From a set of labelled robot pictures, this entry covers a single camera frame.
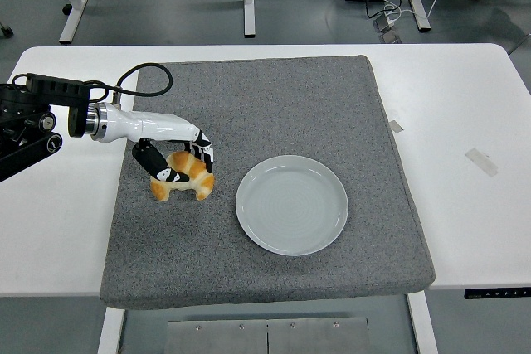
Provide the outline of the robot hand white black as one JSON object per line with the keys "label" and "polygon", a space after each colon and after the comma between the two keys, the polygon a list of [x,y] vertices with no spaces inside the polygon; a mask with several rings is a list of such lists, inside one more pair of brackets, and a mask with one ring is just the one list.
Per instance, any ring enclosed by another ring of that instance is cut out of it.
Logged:
{"label": "robot hand white black", "polygon": [[154,179],[161,182],[187,182],[190,176],[169,166],[166,158],[154,147],[153,141],[184,143],[185,149],[194,151],[213,169],[213,148],[204,132],[186,119],[170,114],[123,111],[112,104],[95,106],[98,122],[91,136],[95,141],[110,143],[126,138],[135,145],[134,159]]}

